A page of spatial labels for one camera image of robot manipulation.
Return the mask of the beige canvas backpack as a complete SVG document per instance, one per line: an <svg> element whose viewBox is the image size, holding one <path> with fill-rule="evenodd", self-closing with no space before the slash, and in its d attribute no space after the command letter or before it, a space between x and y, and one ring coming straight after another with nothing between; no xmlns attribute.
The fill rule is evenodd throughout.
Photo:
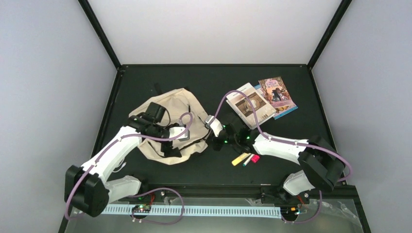
<svg viewBox="0 0 412 233"><path fill-rule="evenodd" d="M138 149L149 160L175 165L207 148L207 113L185 88L149 98L129 117L146 136Z"/></svg>

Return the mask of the coffee cover book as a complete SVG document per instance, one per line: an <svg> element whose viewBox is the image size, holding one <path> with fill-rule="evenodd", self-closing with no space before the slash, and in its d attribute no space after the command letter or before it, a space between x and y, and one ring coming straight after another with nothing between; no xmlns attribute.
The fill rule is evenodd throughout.
<svg viewBox="0 0 412 233"><path fill-rule="evenodd" d="M237 90L245 94L250 102L237 92L227 95L226 102L250 129L256 129L257 125L275 115L275 108L250 83Z"/></svg>

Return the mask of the blue dog book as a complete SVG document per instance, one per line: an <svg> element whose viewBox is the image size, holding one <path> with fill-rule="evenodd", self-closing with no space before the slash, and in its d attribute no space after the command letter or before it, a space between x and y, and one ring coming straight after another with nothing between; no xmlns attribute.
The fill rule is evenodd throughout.
<svg viewBox="0 0 412 233"><path fill-rule="evenodd" d="M263 90L261 89L260 84L255 85L254 88L261 96L263 96ZM276 108L273 118L274 119L279 119L282 116L284 116L284 115L286 115L286 114L288 114L288 113L290 113L290 112L292 112L296 109L298 109L298 106L294 103L292 105L287 105L287 106L284 106L284 107Z"/></svg>

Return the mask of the pink story book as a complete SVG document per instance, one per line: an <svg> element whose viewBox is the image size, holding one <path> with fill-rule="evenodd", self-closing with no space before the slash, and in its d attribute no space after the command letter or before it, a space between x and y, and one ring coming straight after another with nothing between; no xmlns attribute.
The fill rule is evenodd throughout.
<svg viewBox="0 0 412 233"><path fill-rule="evenodd" d="M263 90L263 97L274 109L294 103L281 77L259 80L258 83Z"/></svg>

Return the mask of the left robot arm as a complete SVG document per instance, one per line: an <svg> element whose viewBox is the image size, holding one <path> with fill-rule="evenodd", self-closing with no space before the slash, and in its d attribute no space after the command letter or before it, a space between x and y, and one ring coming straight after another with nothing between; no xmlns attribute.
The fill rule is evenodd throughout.
<svg viewBox="0 0 412 233"><path fill-rule="evenodd" d="M106 206L124 197L136 195L141 181L130 175L109 181L110 175L123 159L144 139L172 142L189 138L193 114L185 112L178 123L160 126L167 111L151 102L146 112L132 115L109 143L81 166L72 165L65 174L65 218L72 220L68 208L73 206L92 217L100 215Z"/></svg>

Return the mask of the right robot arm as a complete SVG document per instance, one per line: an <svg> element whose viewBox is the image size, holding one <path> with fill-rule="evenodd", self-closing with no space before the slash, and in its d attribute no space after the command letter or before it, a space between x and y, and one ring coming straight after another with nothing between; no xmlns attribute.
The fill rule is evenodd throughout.
<svg viewBox="0 0 412 233"><path fill-rule="evenodd" d="M346 167L319 136L301 140L278 137L251 130L236 119L223 124L214 116L208 116L204 124L212 131L208 139L216 151L231 145L240 153L273 156L300 166L277 189L277 198L282 203L290 203L297 195L312 189L331 192Z"/></svg>

